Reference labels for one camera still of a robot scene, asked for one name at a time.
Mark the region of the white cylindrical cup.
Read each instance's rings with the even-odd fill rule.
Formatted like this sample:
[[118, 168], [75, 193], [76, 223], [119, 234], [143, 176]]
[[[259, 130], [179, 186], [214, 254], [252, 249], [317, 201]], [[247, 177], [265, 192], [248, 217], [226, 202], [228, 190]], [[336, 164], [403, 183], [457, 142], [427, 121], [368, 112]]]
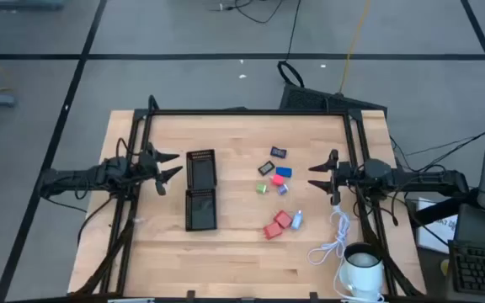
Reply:
[[384, 265], [382, 257], [366, 242], [349, 244], [342, 257], [336, 279], [348, 291], [338, 294], [348, 302], [384, 303]]

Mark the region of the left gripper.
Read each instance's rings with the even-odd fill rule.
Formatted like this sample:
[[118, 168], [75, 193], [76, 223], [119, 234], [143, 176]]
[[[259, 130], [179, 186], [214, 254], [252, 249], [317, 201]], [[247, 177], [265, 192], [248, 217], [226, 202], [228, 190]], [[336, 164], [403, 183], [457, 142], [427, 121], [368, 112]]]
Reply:
[[183, 167], [173, 167], [163, 171], [160, 163], [169, 162], [179, 157], [179, 154], [162, 153], [158, 151], [149, 141], [144, 150], [138, 153], [138, 170], [141, 173], [152, 175], [155, 179], [155, 186], [157, 193], [161, 196], [166, 194], [166, 189], [163, 187], [175, 174], [177, 174]]

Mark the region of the black plastic mesh basket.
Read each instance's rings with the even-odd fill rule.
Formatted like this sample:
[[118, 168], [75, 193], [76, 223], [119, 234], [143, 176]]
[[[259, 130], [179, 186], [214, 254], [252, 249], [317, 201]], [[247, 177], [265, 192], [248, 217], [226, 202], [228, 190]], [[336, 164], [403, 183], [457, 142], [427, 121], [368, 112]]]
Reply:
[[214, 149], [186, 153], [187, 188], [213, 189], [217, 185]]
[[216, 190], [187, 189], [185, 192], [185, 230], [210, 231], [216, 228]]

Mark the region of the red wall charger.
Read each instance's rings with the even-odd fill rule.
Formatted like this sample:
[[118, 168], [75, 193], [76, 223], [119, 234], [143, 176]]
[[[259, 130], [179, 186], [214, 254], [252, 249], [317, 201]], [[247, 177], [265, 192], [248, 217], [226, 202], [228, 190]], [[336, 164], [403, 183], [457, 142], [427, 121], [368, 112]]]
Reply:
[[271, 240], [282, 234], [283, 228], [278, 222], [272, 222], [263, 228], [264, 236], [267, 240]]
[[280, 210], [274, 216], [274, 221], [278, 223], [281, 228], [286, 229], [290, 227], [293, 219], [287, 212], [285, 212], [284, 210]]

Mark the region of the black metal table frame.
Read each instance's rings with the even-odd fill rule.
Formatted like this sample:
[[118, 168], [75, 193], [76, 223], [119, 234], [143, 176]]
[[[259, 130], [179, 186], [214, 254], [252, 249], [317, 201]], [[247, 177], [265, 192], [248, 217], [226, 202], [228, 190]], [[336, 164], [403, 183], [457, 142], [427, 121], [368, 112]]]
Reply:
[[[141, 186], [131, 243], [124, 295], [302, 299], [311, 293], [337, 296], [333, 280], [338, 260], [319, 247], [333, 240], [337, 221], [328, 196], [308, 183], [324, 173], [308, 170], [325, 162], [332, 149], [342, 160], [350, 147], [344, 121], [334, 115], [285, 115], [240, 112], [227, 114], [159, 114], [152, 120], [151, 141], [160, 151], [179, 154], [172, 164], [182, 166], [157, 193], [153, 182]], [[272, 146], [287, 150], [285, 159], [272, 157]], [[184, 196], [187, 188], [185, 155], [214, 149], [216, 154], [216, 215], [213, 231], [186, 231]], [[290, 167], [289, 191], [278, 194], [258, 168], [271, 161]], [[265, 194], [256, 186], [268, 186]], [[299, 230], [290, 227], [267, 240], [263, 228], [284, 210], [293, 219], [301, 210]]]

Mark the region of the black keyboard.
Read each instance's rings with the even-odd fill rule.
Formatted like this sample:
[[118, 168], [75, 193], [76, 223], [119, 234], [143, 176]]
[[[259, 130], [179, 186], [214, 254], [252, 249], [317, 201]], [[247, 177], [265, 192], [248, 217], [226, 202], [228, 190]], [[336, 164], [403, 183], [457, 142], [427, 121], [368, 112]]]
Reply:
[[485, 296], [485, 243], [452, 240], [448, 247], [454, 290]]

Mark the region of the black monitor stand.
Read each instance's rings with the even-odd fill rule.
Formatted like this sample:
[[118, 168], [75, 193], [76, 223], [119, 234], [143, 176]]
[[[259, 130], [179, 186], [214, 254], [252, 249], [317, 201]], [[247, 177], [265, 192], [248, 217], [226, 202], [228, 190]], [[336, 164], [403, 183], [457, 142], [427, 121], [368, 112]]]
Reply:
[[437, 220], [457, 215], [462, 205], [470, 205], [479, 208], [480, 204], [477, 202], [478, 194], [478, 188], [473, 188], [467, 194], [462, 196], [452, 197], [421, 210], [417, 210], [410, 215], [411, 227], [418, 228], [426, 226]]

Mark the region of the black perforated computer case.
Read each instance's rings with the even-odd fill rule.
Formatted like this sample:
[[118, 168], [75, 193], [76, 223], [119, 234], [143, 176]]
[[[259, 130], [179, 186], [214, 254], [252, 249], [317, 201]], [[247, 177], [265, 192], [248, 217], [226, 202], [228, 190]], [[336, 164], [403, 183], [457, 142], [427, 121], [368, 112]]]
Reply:
[[293, 85], [285, 85], [280, 101], [280, 109], [317, 111], [327, 111], [328, 109], [380, 110], [384, 115], [387, 115], [386, 106], [347, 98], [341, 93], [325, 93]]

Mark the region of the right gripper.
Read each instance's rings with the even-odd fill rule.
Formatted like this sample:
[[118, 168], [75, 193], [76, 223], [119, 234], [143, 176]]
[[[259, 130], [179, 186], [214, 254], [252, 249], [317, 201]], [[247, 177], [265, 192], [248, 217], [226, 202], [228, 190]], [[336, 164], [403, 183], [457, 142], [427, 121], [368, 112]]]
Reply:
[[331, 205], [339, 205], [341, 202], [341, 193], [339, 192], [340, 186], [355, 185], [362, 179], [362, 174], [359, 172], [359, 168], [352, 168], [349, 162], [339, 161], [339, 155], [337, 149], [332, 149], [328, 160], [315, 167], [308, 168], [311, 172], [331, 171], [330, 181], [317, 181], [308, 180], [308, 183], [325, 191], [326, 194], [331, 194]]

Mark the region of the white paper sheet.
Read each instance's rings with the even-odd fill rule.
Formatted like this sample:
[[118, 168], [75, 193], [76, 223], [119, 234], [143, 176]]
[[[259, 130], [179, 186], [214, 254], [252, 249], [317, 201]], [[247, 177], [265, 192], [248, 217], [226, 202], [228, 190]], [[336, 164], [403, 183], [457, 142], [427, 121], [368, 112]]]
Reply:
[[441, 242], [454, 238], [457, 223], [457, 215], [439, 219], [426, 227], [419, 227], [416, 231], [416, 243], [418, 247], [429, 249], [440, 253], [449, 253], [449, 248]]

